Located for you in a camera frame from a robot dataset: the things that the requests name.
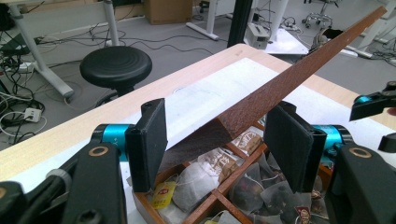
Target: white desk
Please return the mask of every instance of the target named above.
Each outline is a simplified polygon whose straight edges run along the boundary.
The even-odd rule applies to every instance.
[[[105,0],[84,6],[60,8],[22,15],[18,5],[31,2],[37,2],[37,0],[0,0],[0,3],[8,4],[11,16],[20,29],[27,47],[35,58],[35,70],[64,98],[69,98],[73,95],[74,91],[47,67],[38,51],[34,37],[107,21],[112,45],[117,46],[119,39],[112,1]]]

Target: electronic device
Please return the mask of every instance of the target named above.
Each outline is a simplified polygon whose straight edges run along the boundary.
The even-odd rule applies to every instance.
[[[249,24],[245,32],[247,43],[255,49],[265,49],[270,35],[268,31],[257,24]]]

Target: stool seat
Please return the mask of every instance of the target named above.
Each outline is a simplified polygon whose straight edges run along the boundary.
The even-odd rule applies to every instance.
[[[85,80],[98,87],[115,89],[119,95],[132,91],[151,69],[152,61],[145,52],[124,46],[95,50],[79,66]]]

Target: yellow label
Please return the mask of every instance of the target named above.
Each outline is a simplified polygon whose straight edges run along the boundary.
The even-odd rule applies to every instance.
[[[176,187],[175,181],[163,182],[157,185],[151,200],[154,209],[162,209],[169,205],[172,200],[173,192]]]

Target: chair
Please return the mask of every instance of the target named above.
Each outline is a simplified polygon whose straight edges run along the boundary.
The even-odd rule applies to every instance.
[[[309,13],[308,16],[306,16],[305,19],[302,20],[302,23],[305,24],[306,28],[311,27],[311,20],[316,20],[316,24],[319,25],[322,23],[322,28],[324,28],[326,26],[326,23],[329,22],[329,28],[332,28],[332,18],[325,13],[326,11],[326,7],[329,4],[335,4],[338,7],[338,0],[320,0],[321,2],[323,2],[323,7],[321,9],[321,11],[319,13],[317,12],[311,12]]]
[[[79,66],[82,77],[91,84],[117,91],[105,96],[96,106],[133,91],[134,85],[145,79],[151,69],[152,61],[147,53],[124,46],[95,50]]]

